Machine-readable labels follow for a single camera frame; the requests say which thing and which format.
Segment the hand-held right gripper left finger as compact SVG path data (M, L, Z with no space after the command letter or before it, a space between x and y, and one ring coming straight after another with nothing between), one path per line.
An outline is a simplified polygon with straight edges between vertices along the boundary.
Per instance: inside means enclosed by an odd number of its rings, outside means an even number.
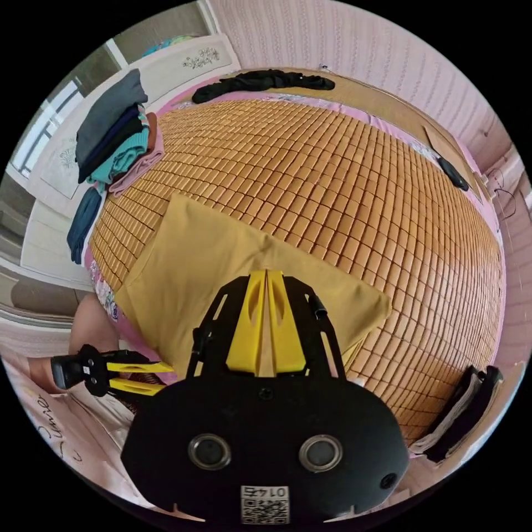
M262 349L266 271L251 272L226 365L232 372L258 372Z

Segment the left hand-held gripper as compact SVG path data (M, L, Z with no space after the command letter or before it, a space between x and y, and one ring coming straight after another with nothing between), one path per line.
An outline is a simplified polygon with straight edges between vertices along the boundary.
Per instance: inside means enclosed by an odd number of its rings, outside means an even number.
M150 362L139 352L116 349L101 352L92 345L83 345L78 352L83 381L88 391L96 396L115 395L119 391L140 396L154 396L165 384L127 380L122 373L173 373L173 367L164 362Z

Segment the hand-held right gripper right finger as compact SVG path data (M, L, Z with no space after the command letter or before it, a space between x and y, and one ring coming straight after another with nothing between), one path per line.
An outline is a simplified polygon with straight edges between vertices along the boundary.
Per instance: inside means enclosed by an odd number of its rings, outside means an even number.
M300 373L306 361L281 271L267 272L270 337L275 373Z

